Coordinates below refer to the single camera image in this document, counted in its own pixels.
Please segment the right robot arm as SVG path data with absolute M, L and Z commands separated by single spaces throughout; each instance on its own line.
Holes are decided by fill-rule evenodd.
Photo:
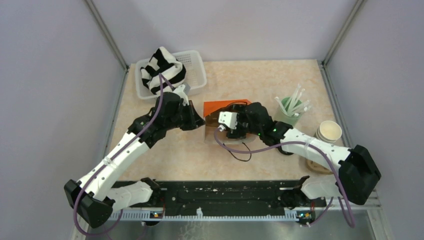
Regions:
M 337 146 L 309 136 L 290 124 L 273 120 L 259 102 L 231 105 L 229 111 L 219 113 L 218 123 L 220 132 L 227 130 L 237 136 L 258 136 L 267 146 L 263 151 L 278 148 L 332 172 L 334 179 L 311 177 L 293 192 L 293 200 L 299 206 L 307 206 L 320 197 L 342 197 L 362 206 L 382 177 L 366 147 L 358 144 L 353 148 Z

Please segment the orange paper bag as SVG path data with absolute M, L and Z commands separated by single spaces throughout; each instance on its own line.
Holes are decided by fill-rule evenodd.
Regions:
M 219 126 L 220 112 L 234 112 L 241 105 L 249 104 L 251 102 L 247 99 L 205 101 L 203 103 L 203 118 L 205 120 L 204 143 L 218 145 L 214 138 L 214 131 Z M 247 143 L 253 142 L 256 138 L 255 135 L 249 133 L 240 135 L 232 129 L 219 132 L 217 136 L 219 141 L 224 145 L 229 145 L 230 148 L 243 145 L 245 151 L 251 150 Z

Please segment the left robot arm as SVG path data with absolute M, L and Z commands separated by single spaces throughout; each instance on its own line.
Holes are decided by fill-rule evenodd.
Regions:
M 148 114 L 136 118 L 115 148 L 79 180 L 69 180 L 64 191 L 74 217 L 81 217 L 91 228 L 102 226 L 117 211 L 145 203 L 160 202 L 159 185 L 146 177 L 132 184 L 115 187 L 130 165 L 162 140 L 167 131 L 191 131 L 205 125 L 192 101 L 166 92 Z

